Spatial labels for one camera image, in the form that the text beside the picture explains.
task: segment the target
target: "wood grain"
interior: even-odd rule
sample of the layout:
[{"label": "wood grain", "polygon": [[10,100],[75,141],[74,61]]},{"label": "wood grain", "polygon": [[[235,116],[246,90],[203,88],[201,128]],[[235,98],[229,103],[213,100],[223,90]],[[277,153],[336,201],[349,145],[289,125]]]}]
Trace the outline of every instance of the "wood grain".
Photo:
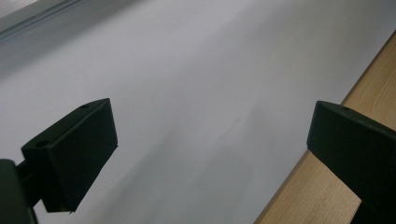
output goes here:
[{"label": "wood grain", "polygon": [[[396,32],[342,105],[396,130]],[[350,223],[361,200],[309,150],[255,224]]]}]

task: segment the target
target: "black clamp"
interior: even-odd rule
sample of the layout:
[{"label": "black clamp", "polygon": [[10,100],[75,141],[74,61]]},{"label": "black clamp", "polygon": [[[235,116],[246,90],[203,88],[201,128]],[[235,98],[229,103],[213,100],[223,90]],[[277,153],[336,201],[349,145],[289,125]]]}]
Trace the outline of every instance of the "black clamp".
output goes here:
[{"label": "black clamp", "polygon": [[85,104],[22,147],[18,166],[0,160],[0,223],[37,223],[33,206],[74,212],[118,143],[111,104]]},{"label": "black clamp", "polygon": [[396,132],[350,108],[318,101],[307,144],[361,198],[352,223],[396,223]]}]

